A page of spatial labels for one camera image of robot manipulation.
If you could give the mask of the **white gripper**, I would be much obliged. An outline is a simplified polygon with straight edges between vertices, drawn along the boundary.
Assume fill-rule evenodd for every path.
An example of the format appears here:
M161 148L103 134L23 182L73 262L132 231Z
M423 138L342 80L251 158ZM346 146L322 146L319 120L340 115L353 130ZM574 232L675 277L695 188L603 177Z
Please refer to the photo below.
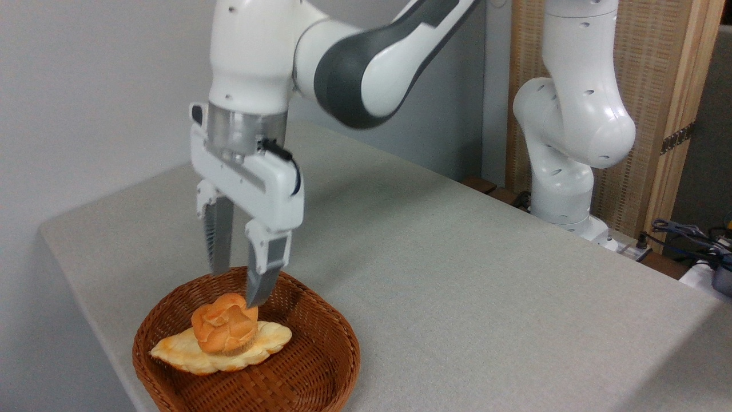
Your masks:
M213 275L230 270L234 204L252 218L248 239L246 307L261 307L289 263L290 230L303 222L304 182L283 148L288 114L248 114L211 102L190 106L190 152Z

